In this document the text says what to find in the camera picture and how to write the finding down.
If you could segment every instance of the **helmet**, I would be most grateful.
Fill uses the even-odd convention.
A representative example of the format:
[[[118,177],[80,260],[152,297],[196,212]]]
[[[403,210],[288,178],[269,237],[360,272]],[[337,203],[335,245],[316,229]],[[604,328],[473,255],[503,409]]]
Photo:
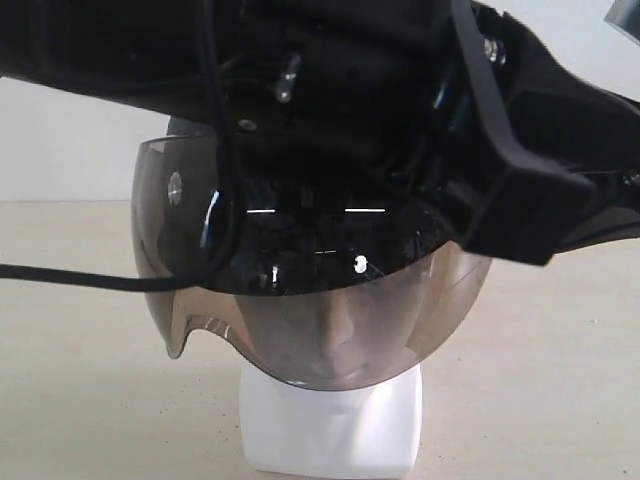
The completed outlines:
[[[464,253],[436,212],[378,191],[356,169],[304,167],[249,165],[247,215],[226,265],[198,287],[146,295],[172,358],[201,329],[277,380],[352,390],[415,366],[465,318],[490,259]],[[132,202],[141,275],[207,264],[223,236],[218,196],[215,135],[141,146]]]

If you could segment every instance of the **table surface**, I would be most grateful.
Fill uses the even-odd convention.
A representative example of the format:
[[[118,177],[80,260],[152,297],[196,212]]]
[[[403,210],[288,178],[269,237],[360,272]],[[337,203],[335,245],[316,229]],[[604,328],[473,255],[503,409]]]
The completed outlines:
[[[133,275],[125,203],[2,204],[0,261]],[[411,479],[640,478],[639,242],[495,262],[423,365]],[[3,281],[0,478],[271,479],[238,428],[239,356],[169,360],[143,297]]]

